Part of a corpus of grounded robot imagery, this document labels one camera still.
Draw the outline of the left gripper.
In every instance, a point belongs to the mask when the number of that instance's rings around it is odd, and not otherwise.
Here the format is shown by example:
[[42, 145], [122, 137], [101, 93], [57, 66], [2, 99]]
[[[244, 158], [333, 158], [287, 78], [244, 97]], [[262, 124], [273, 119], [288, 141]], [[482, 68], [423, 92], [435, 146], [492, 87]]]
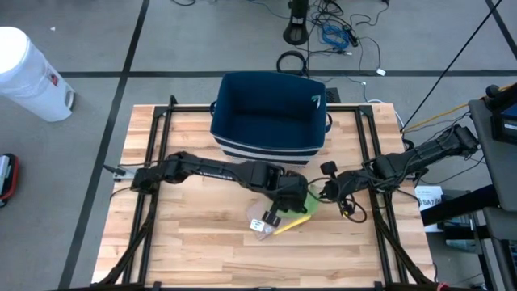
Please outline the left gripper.
[[294, 171], [270, 170], [263, 195], [272, 201], [272, 205], [263, 214], [263, 221], [270, 226], [278, 226], [281, 221], [278, 211], [306, 214], [307, 192], [308, 181], [303, 175]]

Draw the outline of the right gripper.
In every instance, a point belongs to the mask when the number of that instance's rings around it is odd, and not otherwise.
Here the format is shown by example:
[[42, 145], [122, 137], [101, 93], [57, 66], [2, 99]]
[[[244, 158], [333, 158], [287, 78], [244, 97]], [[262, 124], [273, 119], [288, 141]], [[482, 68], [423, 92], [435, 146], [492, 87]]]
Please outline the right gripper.
[[320, 165], [320, 169], [323, 175], [330, 177], [330, 180], [325, 182], [323, 189], [319, 192], [321, 198], [338, 202], [348, 195], [366, 188], [365, 170], [344, 171], [336, 175], [338, 168], [333, 161], [323, 163]]

